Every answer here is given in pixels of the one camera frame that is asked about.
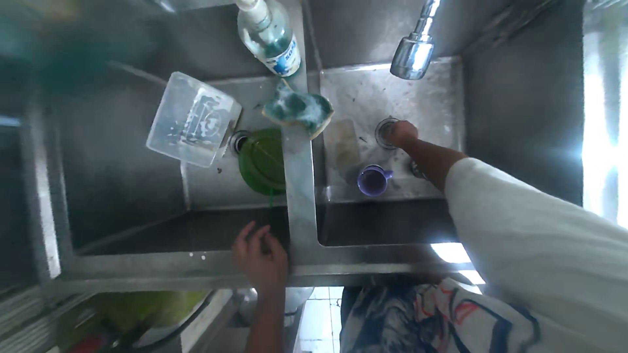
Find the white sleeve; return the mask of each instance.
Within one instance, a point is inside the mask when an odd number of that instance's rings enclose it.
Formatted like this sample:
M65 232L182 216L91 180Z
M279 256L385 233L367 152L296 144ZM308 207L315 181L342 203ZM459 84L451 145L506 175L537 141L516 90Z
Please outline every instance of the white sleeve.
M452 166L445 195L474 266L502 299L602 347L628 343L626 229L473 158Z

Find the white tile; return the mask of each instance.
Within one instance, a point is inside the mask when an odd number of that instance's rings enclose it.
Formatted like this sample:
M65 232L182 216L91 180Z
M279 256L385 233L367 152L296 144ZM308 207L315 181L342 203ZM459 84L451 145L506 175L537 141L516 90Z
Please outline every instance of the white tile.
M301 340L332 339L332 315L329 299L310 299L305 302L299 338Z
M329 287L316 287L310 299L329 299Z
M301 340L300 344L303 353L333 353L332 340Z
M329 299L342 299L342 290L345 287L329 287Z
M342 329L342 324L340 321L340 306L342 304L342 299L330 299L329 307L332 311L332 337L337 340L340 339L340 330Z

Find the double sink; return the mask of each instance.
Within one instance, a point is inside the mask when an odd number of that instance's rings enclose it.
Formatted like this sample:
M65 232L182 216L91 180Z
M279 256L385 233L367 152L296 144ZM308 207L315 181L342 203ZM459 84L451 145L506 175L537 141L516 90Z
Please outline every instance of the double sink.
M382 147L376 138L383 120L406 119L419 127L421 138L462 150L460 59L435 60L420 81L392 76L389 63L371 62L373 53L363 62L333 66L347 53L339 50L335 57L319 50L334 35L324 28L327 15L320 5L285 3L303 58L289 83L327 97L335 115L313 141L298 126L282 128L286 194L272 201L244 183L234 149L200 168L144 145L173 71L233 96L243 108L237 129L277 128L261 109L279 79L268 76L239 41L233 5L151 18L162 40L142 67L112 65L106 79L80 93L35 99L41 114L30 116L27 171L46 171L46 182L37 179L35 185L48 188L50 198L34 193L32 211L41 232L35 244L42 254L39 269L54 288L246 285L230 262L230 246L250 220L271 224L290 250L295 286L371 283L386 274L438 276L471 266L448 264L431 250L432 243L457 241L447 203L412 171L406 153ZM399 28L380 45L393 48L390 57L416 13L400 15ZM350 165L338 157L339 141L357 158ZM356 185L359 168L368 164L394 173L377 198Z

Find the purple mug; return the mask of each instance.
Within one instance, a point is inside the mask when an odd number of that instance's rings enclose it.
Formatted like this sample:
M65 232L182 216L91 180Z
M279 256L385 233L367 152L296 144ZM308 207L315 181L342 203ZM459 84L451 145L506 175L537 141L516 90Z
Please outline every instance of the purple mug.
M384 170L379 165L369 165L362 169L357 177L357 187L367 196L380 196L386 191L388 179L393 177L392 170Z

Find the green plate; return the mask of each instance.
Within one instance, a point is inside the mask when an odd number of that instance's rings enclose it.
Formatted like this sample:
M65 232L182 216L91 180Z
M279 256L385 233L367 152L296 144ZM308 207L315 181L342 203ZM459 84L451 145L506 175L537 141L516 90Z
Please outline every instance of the green plate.
M256 131L244 142L238 157L240 174L255 192L279 195L286 192L281 131Z

